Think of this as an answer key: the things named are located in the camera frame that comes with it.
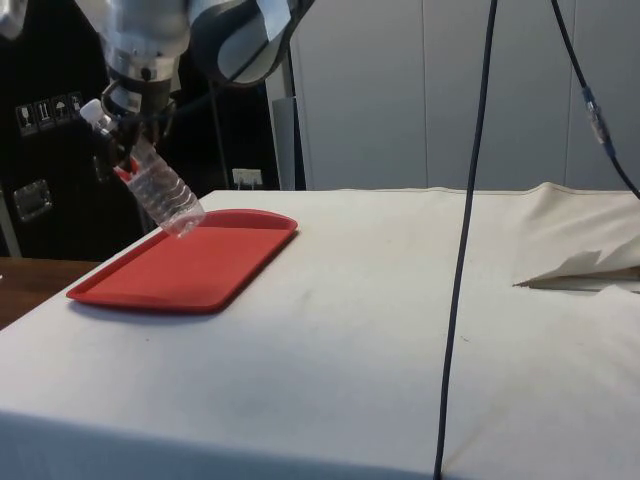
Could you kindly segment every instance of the label sticker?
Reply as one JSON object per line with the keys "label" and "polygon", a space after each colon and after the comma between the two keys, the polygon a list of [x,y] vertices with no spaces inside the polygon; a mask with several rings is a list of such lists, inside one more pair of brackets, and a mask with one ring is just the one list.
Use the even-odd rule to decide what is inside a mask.
{"label": "label sticker", "polygon": [[60,95],[54,97],[53,101],[53,114],[58,125],[62,125],[71,120],[71,112],[69,110],[69,100],[66,95]]}
{"label": "label sticker", "polygon": [[48,130],[56,126],[56,121],[53,117],[53,109],[51,108],[51,102],[49,100],[40,100],[34,104],[36,111],[36,119],[40,130]]}
{"label": "label sticker", "polygon": [[16,107],[16,117],[18,118],[18,126],[20,127],[20,135],[26,137],[38,131],[36,117],[33,113],[33,105],[20,105]]}
{"label": "label sticker", "polygon": [[70,93],[69,103],[67,105],[69,107],[70,115],[73,118],[80,118],[80,109],[84,105],[84,101],[82,100],[82,94],[80,92]]}

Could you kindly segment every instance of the black cable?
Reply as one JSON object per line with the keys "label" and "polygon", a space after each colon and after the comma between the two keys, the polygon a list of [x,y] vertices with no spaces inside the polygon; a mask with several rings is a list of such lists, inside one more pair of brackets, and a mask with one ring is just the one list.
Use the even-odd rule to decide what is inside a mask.
{"label": "black cable", "polygon": [[442,391],[440,393],[440,420],[438,425],[438,447],[436,451],[436,463],[433,473],[434,480],[442,479],[442,459],[444,456],[445,434],[447,430],[447,407],[449,401],[449,379],[451,376],[451,360],[453,357],[453,345],[456,337],[456,321],[458,317],[458,303],[460,300],[460,286],[462,284],[462,272],[464,259],[467,252],[469,238],[469,226],[471,225],[471,210],[473,208],[473,193],[476,188],[476,173],[478,171],[478,157],[482,143],[482,131],[484,129],[484,113],[487,106],[487,90],[489,87],[489,71],[491,67],[491,47],[493,45],[493,31],[496,22],[498,0],[491,0],[489,21],[484,46],[484,60],[482,64],[482,83],[480,87],[480,102],[478,105],[478,118],[476,121],[476,133],[469,166],[469,180],[467,183],[467,197],[464,207],[462,232],[460,234],[460,247],[458,249],[458,263],[453,282],[453,296],[451,298],[451,313],[449,315],[449,332],[447,334],[447,348],[444,356],[444,368],[442,372]]}
{"label": "black cable", "polygon": [[573,70],[576,72],[576,77],[578,77],[578,82],[580,83],[580,87],[582,88],[582,95],[584,96],[585,103],[587,104],[589,118],[591,120],[594,132],[596,133],[596,137],[604,147],[604,150],[607,153],[609,160],[613,164],[613,168],[615,168],[616,172],[618,173],[618,176],[622,179],[627,188],[636,196],[636,198],[640,200],[640,191],[638,191],[638,188],[633,184],[627,173],[622,168],[622,165],[620,165],[620,162],[618,161],[616,150],[613,146],[613,141],[611,140],[611,134],[609,133],[607,123],[604,119],[604,116],[602,115],[600,107],[596,102],[591,88],[589,88],[589,85],[584,78],[582,68],[580,67],[580,62],[578,61],[576,52],[573,49],[573,45],[571,44],[571,39],[569,38],[569,34],[567,33],[567,27],[564,23],[564,18],[562,17],[562,12],[560,10],[560,6],[558,5],[558,0],[551,0],[551,6],[553,7],[553,13],[555,13],[558,27],[560,27],[560,33],[562,34],[564,45],[567,48],[567,52],[569,53],[571,65],[573,66]]}
{"label": "black cable", "polygon": [[560,27],[560,33],[562,34],[562,40],[564,40],[564,46],[567,47],[567,53],[569,53],[569,58],[571,58],[571,64],[573,65],[573,69],[576,72],[576,77],[578,77],[578,82],[580,82],[580,87],[585,89],[587,88],[587,81],[582,74],[580,62],[578,62],[578,57],[576,57],[576,52],[573,49],[573,45],[571,44],[571,38],[569,37],[569,32],[567,32],[567,26],[564,23],[564,18],[562,18],[560,6],[558,5],[558,2],[556,0],[551,0],[551,6],[553,7],[553,13],[555,13],[556,20],[558,21],[558,27]]}
{"label": "black cable", "polygon": [[213,126],[216,132],[216,143],[218,144],[218,155],[220,156],[220,165],[222,166],[222,175],[224,176],[224,186],[227,190],[231,190],[231,177],[229,176],[229,168],[227,167],[227,156],[224,151],[224,140],[222,139],[222,125],[220,124],[220,111],[218,109],[218,95],[212,81],[209,81],[209,90],[211,91],[211,111],[213,113]]}

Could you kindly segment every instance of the cable connector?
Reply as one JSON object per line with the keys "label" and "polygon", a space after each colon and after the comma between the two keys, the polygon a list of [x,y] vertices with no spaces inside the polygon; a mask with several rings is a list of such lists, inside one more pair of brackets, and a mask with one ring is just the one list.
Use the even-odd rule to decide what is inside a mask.
{"label": "cable connector", "polygon": [[593,129],[596,139],[605,148],[605,150],[607,150],[607,153],[615,155],[615,149],[611,142],[609,127],[607,126],[607,122],[602,114],[600,105],[598,105],[595,97],[593,96],[593,92],[589,87],[585,87],[582,89],[582,96],[584,97],[584,101],[587,105],[589,122],[591,123],[591,128]]}

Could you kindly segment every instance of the black panel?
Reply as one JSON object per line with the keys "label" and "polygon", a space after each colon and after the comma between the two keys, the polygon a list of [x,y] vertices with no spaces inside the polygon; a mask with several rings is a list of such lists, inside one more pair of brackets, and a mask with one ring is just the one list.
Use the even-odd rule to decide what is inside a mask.
{"label": "black panel", "polygon": [[[86,101],[107,84],[100,40],[74,1],[31,0],[23,35],[15,42],[0,39],[0,71],[0,185],[23,255],[102,260],[136,240],[142,232],[135,200],[110,172],[106,181],[98,179],[96,147],[81,120],[51,121],[21,135],[17,107],[28,106],[35,115],[36,102],[60,98],[71,107],[69,94]],[[178,107],[209,93],[190,52],[180,78]],[[222,92],[218,106],[222,140],[211,108],[203,108],[176,120],[160,153],[198,196],[225,187],[219,147],[229,172],[259,168],[265,188],[278,188],[264,85]],[[53,208],[25,223],[12,194],[37,180],[46,180]]]}
{"label": "black panel", "polygon": [[[23,255],[101,260],[138,238],[135,201],[115,178],[98,180],[94,145],[82,120],[63,116],[21,135],[17,107],[30,106],[38,115],[36,102],[47,99],[49,116],[62,102],[71,117],[69,94],[88,100],[106,85],[99,38],[75,3],[31,0],[22,36],[0,40],[0,66],[0,182]],[[13,192],[41,179],[53,208],[23,222]]]}
{"label": "black panel", "polygon": [[[180,62],[180,81],[182,91],[175,95],[178,108],[210,94],[209,82],[196,69],[189,52]],[[234,168],[260,169],[264,188],[278,189],[264,84],[223,90],[217,105],[221,139],[216,135],[212,108],[206,107],[176,120],[170,137],[160,148],[161,154],[199,197],[226,188],[221,151],[229,174]]]}

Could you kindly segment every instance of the cloth fold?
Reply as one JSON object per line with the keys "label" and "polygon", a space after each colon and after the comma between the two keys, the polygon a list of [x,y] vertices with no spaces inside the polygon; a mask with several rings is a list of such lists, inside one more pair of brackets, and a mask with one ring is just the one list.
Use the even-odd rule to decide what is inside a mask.
{"label": "cloth fold", "polygon": [[515,285],[640,291],[640,203],[624,192],[585,193],[552,184],[532,193],[519,222]]}

